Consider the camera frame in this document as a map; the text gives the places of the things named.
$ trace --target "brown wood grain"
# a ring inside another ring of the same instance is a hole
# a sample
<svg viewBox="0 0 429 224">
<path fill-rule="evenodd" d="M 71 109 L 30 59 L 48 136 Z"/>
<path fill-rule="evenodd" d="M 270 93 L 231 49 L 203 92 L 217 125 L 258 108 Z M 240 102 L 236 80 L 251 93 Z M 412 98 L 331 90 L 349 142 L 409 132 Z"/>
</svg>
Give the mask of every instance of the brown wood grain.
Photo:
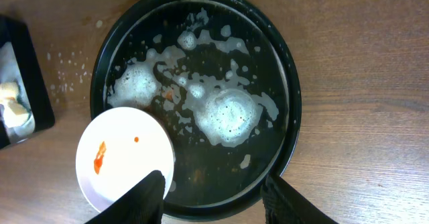
<svg viewBox="0 0 429 224">
<path fill-rule="evenodd" d="M 28 24 L 48 89 L 74 83 L 49 90 L 52 129 L 0 151 L 0 223 L 96 215 L 76 181 L 76 147 L 98 50 L 136 1 L 0 0 L 0 13 Z M 302 126 L 284 179 L 340 223 L 429 223 L 429 0 L 248 1 L 282 33 L 300 77 Z M 259 202 L 216 223 L 264 222 Z"/>
</svg>

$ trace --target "round black tray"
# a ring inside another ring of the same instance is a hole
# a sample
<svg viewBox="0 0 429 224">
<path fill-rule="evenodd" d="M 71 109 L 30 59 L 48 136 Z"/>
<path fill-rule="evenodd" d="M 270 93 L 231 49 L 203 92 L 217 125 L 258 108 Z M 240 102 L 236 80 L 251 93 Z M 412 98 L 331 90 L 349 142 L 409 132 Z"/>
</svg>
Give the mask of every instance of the round black tray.
<svg viewBox="0 0 429 224">
<path fill-rule="evenodd" d="M 265 82 L 270 82 L 270 75 L 265 74 L 264 71 L 269 72 L 271 69 L 275 69 L 278 71 L 278 78 L 283 80 L 280 84 L 283 86 L 276 86 L 271 83 L 271 87 L 281 87 L 285 89 L 284 93 L 284 109 L 280 111 L 282 121 L 279 124 L 275 124 L 275 128 L 278 131 L 282 132 L 282 139 L 273 137 L 275 133 L 266 135 L 265 137 L 260 137 L 258 142 L 266 142 L 270 143 L 270 141 L 277 141 L 278 147 L 271 151 L 272 155 L 268 156 L 272 160 L 269 160 L 269 164 L 267 164 L 266 169 L 261 172 L 261 174 L 252 179 L 251 184 L 247 186 L 241 186 L 240 189 L 237 190 L 231 198 L 225 198 L 223 201 L 217 201 L 216 203 L 210 205 L 190 205 L 189 203 L 178 205 L 178 198 L 172 199 L 167 196 L 166 201 L 164 202 L 164 213 L 179 219 L 186 220 L 194 220 L 194 221 L 212 221 L 215 219 L 221 219 L 225 217 L 229 217 L 236 213 L 243 211 L 244 209 L 250 207 L 254 203 L 256 203 L 260 197 L 260 187 L 262 185 L 263 180 L 268 172 L 275 172 L 277 175 L 282 175 L 290 158 L 292 157 L 294 148 L 296 146 L 296 142 L 298 140 L 299 128 L 300 128 L 300 119 L 301 119 L 301 96 L 300 96 L 300 84 L 298 80 L 298 73 L 296 72 L 296 67 L 294 61 L 292 60 L 292 55 L 290 54 L 286 43 L 284 42 L 280 33 L 273 26 L 272 22 L 262 14 L 256 7 L 252 6 L 250 3 L 244 0 L 141 0 L 137 2 L 133 7 L 131 7 L 127 12 L 122 15 L 119 20 L 112 27 L 111 31 L 107 35 L 103 45 L 101 46 L 101 50 L 97 57 L 97 61 L 94 68 L 93 79 L 91 82 L 91 94 L 90 94 L 90 110 L 91 117 L 94 119 L 98 114 L 103 111 L 111 108 L 109 104 L 105 101 L 106 92 L 104 91 L 106 84 L 111 84 L 112 79 L 114 80 L 115 73 L 113 73 L 113 68 L 116 64 L 118 64 L 118 58 L 124 59 L 124 61 L 120 64 L 124 64 L 126 60 L 133 56 L 133 52 L 136 50 L 135 48 L 127 48 L 118 47 L 120 46 L 125 36 L 130 34 L 130 30 L 133 27 L 136 27 L 136 24 L 142 22 L 145 19 L 145 15 L 148 15 L 150 12 L 153 12 L 155 9 L 160 8 L 162 5 L 172 5 L 172 2 L 199 2 L 204 1 L 204 3 L 215 3 L 214 8 L 227 8 L 229 12 L 234 12 L 233 17 L 237 16 L 237 24 L 240 24 L 241 20 L 250 21 L 250 25 L 254 27 L 255 31 L 259 32 L 258 34 L 263 36 L 263 40 L 265 40 L 266 44 L 270 46 L 270 52 L 267 53 L 267 59 L 272 59 L 272 55 L 276 55 L 278 59 L 270 61 L 270 62 L 262 62 L 265 58 L 260 58 L 255 60 L 256 63 L 260 63 L 260 67 L 254 69 L 258 71 L 262 77 L 261 81 L 267 79 Z M 182 7 L 177 10 L 190 10 L 195 5 L 189 3 L 190 7 Z M 243 27 L 238 30 L 238 33 L 242 35 L 252 34 L 251 31 L 247 31 L 245 28 L 245 23 L 243 23 Z M 159 30 L 155 25 L 149 27 L 150 30 L 143 32 L 142 34 L 149 35 L 150 39 Z M 247 44 L 252 45 L 252 41 L 255 41 L 257 37 L 254 37 L 253 40 Z M 265 88 L 265 91 L 268 91 L 268 83 L 261 82 L 261 88 Z M 221 152 L 219 147 L 213 147 L 215 151 Z"/>
</svg>

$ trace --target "table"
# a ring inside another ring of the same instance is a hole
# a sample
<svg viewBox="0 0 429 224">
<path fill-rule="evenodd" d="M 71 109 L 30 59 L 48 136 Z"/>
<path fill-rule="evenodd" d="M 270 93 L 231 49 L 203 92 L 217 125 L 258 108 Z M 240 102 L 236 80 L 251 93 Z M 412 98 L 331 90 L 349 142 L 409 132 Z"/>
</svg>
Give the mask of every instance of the table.
<svg viewBox="0 0 429 224">
<path fill-rule="evenodd" d="M 76 181 L 76 147 L 99 48 L 137 1 L 0 0 L 0 13 L 29 27 L 56 116 L 0 151 L 0 223 L 96 215 Z M 300 76 L 302 126 L 283 178 L 339 223 L 429 223 L 429 0 L 248 1 L 279 29 Z M 216 223 L 264 222 L 260 201 Z"/>
</svg>

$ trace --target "wooden table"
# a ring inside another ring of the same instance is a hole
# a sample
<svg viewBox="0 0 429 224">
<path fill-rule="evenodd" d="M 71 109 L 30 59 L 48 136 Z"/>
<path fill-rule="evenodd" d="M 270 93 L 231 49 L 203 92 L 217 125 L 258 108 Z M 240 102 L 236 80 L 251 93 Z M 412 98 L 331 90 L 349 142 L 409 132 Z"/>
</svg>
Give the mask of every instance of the wooden table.
<svg viewBox="0 0 429 224">
<path fill-rule="evenodd" d="M 28 24 L 56 116 L 0 151 L 0 223 L 96 215 L 76 147 L 101 43 L 136 1 L 0 0 L 0 13 Z M 301 134 L 284 179 L 340 223 L 429 223 L 429 0 L 248 1 L 282 33 L 300 76 Z M 57 92 L 65 83 L 74 90 Z M 217 223 L 264 222 L 259 202 Z"/>
</svg>

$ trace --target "white plate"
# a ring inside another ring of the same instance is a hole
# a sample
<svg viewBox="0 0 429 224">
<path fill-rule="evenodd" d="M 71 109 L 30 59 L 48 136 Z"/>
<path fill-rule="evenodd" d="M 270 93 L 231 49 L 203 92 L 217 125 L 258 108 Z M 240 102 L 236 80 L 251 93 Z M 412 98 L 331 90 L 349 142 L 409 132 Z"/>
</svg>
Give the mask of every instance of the white plate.
<svg viewBox="0 0 429 224">
<path fill-rule="evenodd" d="M 103 141 L 106 151 L 97 174 L 94 160 Z M 143 111 L 130 107 L 105 111 L 80 138 L 76 153 L 79 187 L 99 212 L 153 170 L 161 171 L 166 179 L 165 198 L 173 181 L 174 151 L 164 128 Z"/>
</svg>

